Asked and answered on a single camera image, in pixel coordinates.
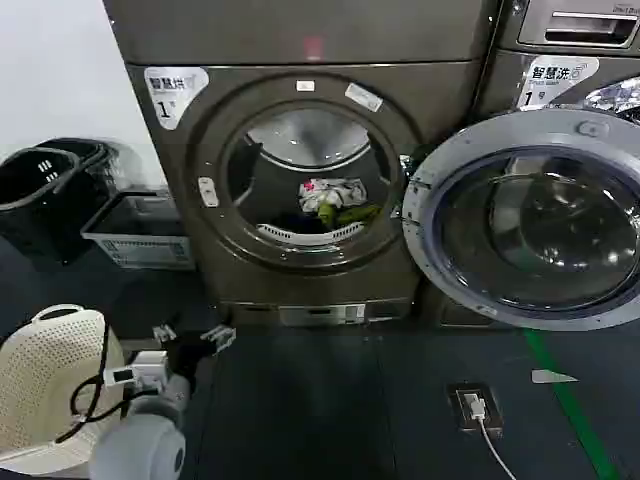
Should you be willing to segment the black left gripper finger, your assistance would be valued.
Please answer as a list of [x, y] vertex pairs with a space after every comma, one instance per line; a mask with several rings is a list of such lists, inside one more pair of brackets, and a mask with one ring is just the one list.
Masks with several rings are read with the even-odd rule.
[[180, 337], [176, 328], [180, 325], [181, 318], [181, 313], [176, 312], [170, 316], [168, 320], [153, 326], [152, 333], [154, 340], [160, 345], [176, 341]]
[[219, 324], [213, 329], [200, 335], [208, 354], [219, 354], [230, 347], [236, 340], [236, 329], [232, 326]]

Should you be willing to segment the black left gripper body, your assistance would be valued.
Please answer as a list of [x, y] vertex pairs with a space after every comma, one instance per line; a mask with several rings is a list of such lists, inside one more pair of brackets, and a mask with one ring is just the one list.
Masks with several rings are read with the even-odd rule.
[[216, 353], [216, 346], [199, 334], [189, 332], [166, 342], [168, 366], [172, 374], [194, 381], [201, 360]]

